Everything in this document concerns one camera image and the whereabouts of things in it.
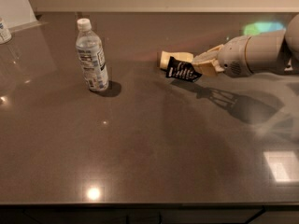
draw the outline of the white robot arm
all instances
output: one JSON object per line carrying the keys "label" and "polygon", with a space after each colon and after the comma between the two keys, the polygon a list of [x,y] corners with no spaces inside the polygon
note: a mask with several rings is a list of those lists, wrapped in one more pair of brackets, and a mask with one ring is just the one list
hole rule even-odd
{"label": "white robot arm", "polygon": [[229,77],[249,77],[260,72],[299,74],[299,14],[286,30],[236,37],[192,62],[203,75],[208,64],[215,68],[214,74],[223,72]]}

